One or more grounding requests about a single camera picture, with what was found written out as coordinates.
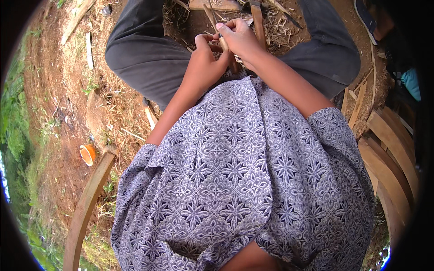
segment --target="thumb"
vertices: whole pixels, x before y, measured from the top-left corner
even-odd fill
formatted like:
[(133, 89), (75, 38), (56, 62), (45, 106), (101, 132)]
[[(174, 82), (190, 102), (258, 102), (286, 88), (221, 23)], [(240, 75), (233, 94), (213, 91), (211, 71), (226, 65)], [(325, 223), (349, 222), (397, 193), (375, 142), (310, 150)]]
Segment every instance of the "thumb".
[(233, 34), (233, 31), (224, 23), (217, 23), (216, 28), (223, 37)]
[(222, 72), (226, 71), (227, 66), (229, 65), (229, 59), (230, 55), (232, 54), (231, 51), (224, 51), (220, 58), (215, 62), (215, 65), (218, 67), (219, 70)]

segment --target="sneaker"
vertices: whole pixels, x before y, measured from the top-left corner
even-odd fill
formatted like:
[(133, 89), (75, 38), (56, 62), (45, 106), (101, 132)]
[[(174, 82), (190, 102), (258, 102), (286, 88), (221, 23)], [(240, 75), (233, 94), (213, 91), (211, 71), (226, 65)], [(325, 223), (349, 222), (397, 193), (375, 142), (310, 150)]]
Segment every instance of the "sneaker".
[(374, 38), (374, 30), (377, 27), (377, 23), (369, 13), (363, 1), (354, 0), (354, 9), (355, 12), (357, 13), (358, 18), (365, 26), (372, 44), (377, 45), (378, 41)]

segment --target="dark gray pants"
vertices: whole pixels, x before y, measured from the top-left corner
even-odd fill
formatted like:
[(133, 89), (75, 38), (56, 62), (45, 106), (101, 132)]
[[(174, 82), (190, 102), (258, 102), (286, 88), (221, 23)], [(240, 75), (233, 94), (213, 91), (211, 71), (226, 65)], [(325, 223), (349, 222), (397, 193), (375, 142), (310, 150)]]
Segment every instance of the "dark gray pants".
[[(312, 39), (279, 58), (327, 98), (357, 76), (360, 57), (350, 34), (328, 0), (298, 0)], [(105, 51), (122, 80), (164, 110), (179, 88), (191, 53), (164, 36), (163, 0), (129, 0)]]

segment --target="left hand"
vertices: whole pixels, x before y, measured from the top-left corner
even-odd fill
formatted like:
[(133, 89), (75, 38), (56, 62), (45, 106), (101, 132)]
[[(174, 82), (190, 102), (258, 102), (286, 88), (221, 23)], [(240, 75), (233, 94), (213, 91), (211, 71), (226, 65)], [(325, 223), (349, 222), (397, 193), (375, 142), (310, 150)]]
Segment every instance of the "left hand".
[(223, 50), (214, 45), (209, 45), (213, 37), (210, 35), (200, 34), (194, 39), (196, 50), (191, 54), (190, 62), (181, 86), (184, 89), (190, 89), (203, 93), (212, 86), (226, 71), (229, 64), (229, 51), (224, 51), (218, 60), (215, 60), (213, 52), (222, 52)]

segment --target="dirt ground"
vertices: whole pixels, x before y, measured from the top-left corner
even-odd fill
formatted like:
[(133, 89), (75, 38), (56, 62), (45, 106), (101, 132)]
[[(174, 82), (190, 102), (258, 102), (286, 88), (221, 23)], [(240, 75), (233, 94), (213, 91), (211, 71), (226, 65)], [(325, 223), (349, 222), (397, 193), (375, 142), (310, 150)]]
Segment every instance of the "dirt ground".
[[(356, 80), (349, 86), (350, 90), (354, 90), (373, 67), (369, 38), (355, 14), (352, 0), (330, 1), (342, 17), (360, 51), (362, 67)], [(39, 198), (43, 203), (40, 212), (46, 224), (56, 235), (56, 241), (63, 245), (71, 216), (93, 170), (93, 167), (86, 166), (81, 159), (79, 146), (94, 142), (99, 152), (102, 152), (104, 144), (116, 144), (119, 150), (113, 170), (116, 179), (144, 143), (124, 132), (122, 128), (142, 138), (146, 138), (150, 132), (142, 105), (142, 96), (119, 79), (104, 61), (107, 38), (126, 2), (127, 0), (118, 2), (97, 0), (65, 46), (60, 45), (60, 40), (73, 16), (70, 10), (76, 7), (75, 1), (65, 2), (60, 9), (57, 9), (54, 1), (49, 1), (36, 12), (29, 26), (30, 30), (42, 30), (40, 37), (31, 37), (27, 41), (26, 65), (30, 68), (25, 72), (25, 92), (31, 123), (34, 124), (31, 125), (31, 133), (39, 133), (39, 125), (46, 118), (43, 110), (47, 115), (60, 121), (57, 128), (58, 138), (52, 137), (43, 150), (49, 162), (43, 171), (40, 184)], [(297, 43), (310, 39), (296, 1), (281, 0), (280, 3), (286, 8), (294, 9), (293, 16), (303, 29), (298, 30), (292, 23), (286, 23), (284, 26), (292, 35), (289, 38), (282, 37), (289, 40), (286, 46), (279, 47), (277, 43), (270, 42), (269, 51), (275, 55), (284, 54)], [(104, 19), (100, 10), (108, 4), (112, 5), (113, 11), (110, 17)], [(238, 14), (219, 13), (225, 19), (238, 16)], [(170, 9), (165, 18), (166, 34), (180, 44), (187, 43), (194, 49), (194, 37), (197, 34), (204, 31), (214, 33), (204, 11), (191, 11), (186, 22), (183, 22), (184, 17), (179, 16), (180, 14), (185, 15), (185, 10), (176, 5), (175, 9)], [(86, 60), (85, 34), (87, 32), (92, 33), (92, 55), (95, 66), (93, 70), (89, 70)], [(377, 56), (377, 49), (374, 47), (373, 50), (376, 58), (377, 89), (374, 105), (376, 108), (384, 103), (387, 78), (385, 63)], [(365, 121), (371, 110), (372, 82), (372, 78), (368, 79), (366, 103), (362, 106), (354, 128), (357, 137), (367, 130)], [(88, 111), (88, 96), (82, 90), (89, 89), (88, 85), (96, 85), (94, 91), (101, 99), (101, 104), (91, 105), (96, 110)], [(349, 101), (349, 110), (344, 112), (347, 119), (355, 104), (351, 97)], [(115, 194), (116, 185), (113, 191), (104, 192), (100, 196), (98, 206), (114, 201), (111, 196)], [(95, 208), (88, 225), (88, 234), (97, 232), (99, 239), (110, 244), (110, 229), (114, 219), (111, 215), (102, 215), (103, 211), (109, 210), (103, 207)], [(102, 269), (119, 269), (117, 262), (95, 260), (95, 257), (90, 255), (91, 251), (85, 248), (82, 253)]]

